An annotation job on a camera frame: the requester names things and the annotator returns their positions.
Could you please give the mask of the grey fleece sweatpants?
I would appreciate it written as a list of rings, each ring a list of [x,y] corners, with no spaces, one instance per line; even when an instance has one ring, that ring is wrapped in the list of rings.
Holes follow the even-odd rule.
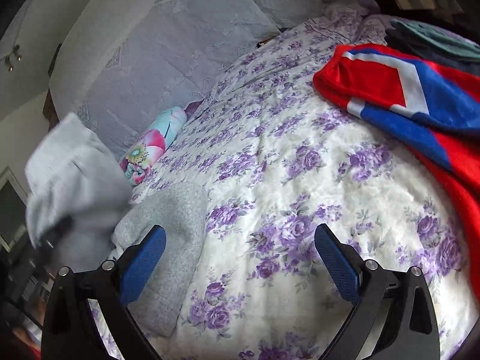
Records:
[[[25,174],[32,246],[40,249],[55,230],[61,232],[49,244],[53,250],[46,264],[53,271],[62,266],[94,270],[140,243],[154,225],[165,230],[165,251],[128,309],[142,329],[171,336],[202,252],[208,205],[204,189],[181,182],[130,205],[132,186],[112,152],[74,114],[43,139]]]

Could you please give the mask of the folded floral teal pink blanket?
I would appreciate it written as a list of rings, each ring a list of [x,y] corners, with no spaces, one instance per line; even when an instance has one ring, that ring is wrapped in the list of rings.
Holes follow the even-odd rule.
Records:
[[[143,182],[153,165],[174,142],[186,121],[187,114],[182,108],[169,108],[159,114],[134,142],[120,161],[120,167],[131,185]]]

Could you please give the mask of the purple floral bed quilt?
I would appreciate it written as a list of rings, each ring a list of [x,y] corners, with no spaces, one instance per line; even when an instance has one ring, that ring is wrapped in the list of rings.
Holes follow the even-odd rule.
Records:
[[[452,204],[400,142],[323,99],[312,77],[386,21],[333,4],[240,58],[218,80],[133,203],[179,182],[208,192],[202,257],[164,359],[315,359],[351,306],[315,254],[327,224],[362,257],[425,274],[449,359],[478,316]]]

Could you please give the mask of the dark green black garment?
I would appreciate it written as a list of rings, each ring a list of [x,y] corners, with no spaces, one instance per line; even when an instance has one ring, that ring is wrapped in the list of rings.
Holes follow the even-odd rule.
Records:
[[[385,30],[389,47],[479,76],[479,44],[448,30],[417,21],[391,20]]]

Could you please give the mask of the red white blue garment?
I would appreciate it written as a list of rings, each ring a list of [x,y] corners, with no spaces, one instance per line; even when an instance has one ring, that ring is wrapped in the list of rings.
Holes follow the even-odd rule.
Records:
[[[479,77],[388,46],[337,46],[313,76],[323,98],[406,144],[462,222],[479,292]]]

